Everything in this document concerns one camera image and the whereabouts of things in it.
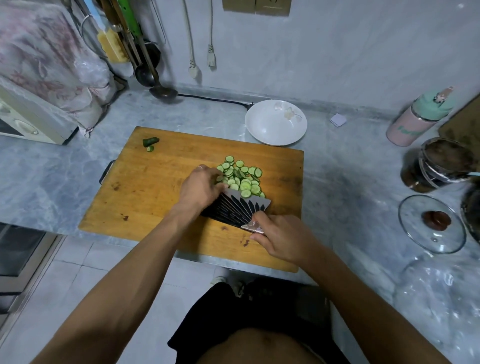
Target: wall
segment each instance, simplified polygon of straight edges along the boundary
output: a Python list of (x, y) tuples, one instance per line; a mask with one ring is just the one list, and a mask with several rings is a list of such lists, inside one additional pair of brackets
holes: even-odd
[[(388, 110), (429, 89), (457, 86), (459, 105), (480, 92), (477, 0), (292, 0), (288, 18), (224, 12), (213, 0), (215, 71), (206, 64), (209, 0), (186, 0), (197, 81), (181, 0), (154, 1), (168, 40), (161, 77), (173, 83)], [(136, 6), (145, 33), (160, 39), (151, 5)]]

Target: person's left hand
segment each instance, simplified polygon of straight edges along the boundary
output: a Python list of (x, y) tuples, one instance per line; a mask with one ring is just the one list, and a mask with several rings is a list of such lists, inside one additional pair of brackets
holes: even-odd
[(181, 185), (179, 204), (197, 208), (199, 213), (203, 211), (228, 187), (226, 183), (215, 184), (220, 175), (222, 172), (217, 168), (205, 164), (195, 168)]

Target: cutting board handle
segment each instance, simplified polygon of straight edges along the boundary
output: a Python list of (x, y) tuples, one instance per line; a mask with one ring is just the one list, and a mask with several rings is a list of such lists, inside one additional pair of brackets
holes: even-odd
[(110, 171), (110, 168), (112, 168), (113, 163), (115, 163), (115, 161), (116, 161), (116, 159), (111, 160), (110, 163), (108, 164), (108, 166), (105, 168), (105, 170), (102, 173), (102, 177), (100, 177), (100, 179), (98, 180), (99, 184), (102, 184), (103, 179), (107, 176), (108, 172)]

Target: jar with dark contents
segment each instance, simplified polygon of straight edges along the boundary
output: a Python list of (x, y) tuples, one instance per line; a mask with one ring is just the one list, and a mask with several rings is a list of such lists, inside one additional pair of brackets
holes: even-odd
[(400, 177), (408, 188), (426, 194), (451, 183), (463, 182), (476, 169), (473, 153), (459, 143), (433, 138), (422, 144), (419, 155), (403, 167)]

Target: white power cord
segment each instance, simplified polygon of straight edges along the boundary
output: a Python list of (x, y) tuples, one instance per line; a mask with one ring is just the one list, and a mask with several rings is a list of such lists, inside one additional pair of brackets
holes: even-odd
[(187, 3), (185, 0), (182, 0), (183, 4), (183, 18), (185, 19), (185, 26), (187, 27), (187, 36), (188, 36), (188, 45), (190, 47), (190, 67), (188, 68), (188, 73), (192, 78), (196, 78), (198, 76), (199, 69), (195, 64), (195, 59), (193, 57), (193, 40), (192, 40), (192, 31), (190, 29), (190, 21), (188, 20), (188, 13), (187, 13)]
[(208, 67), (215, 67), (215, 53), (213, 52), (213, 0), (210, 0), (210, 43), (208, 44), (207, 63)]

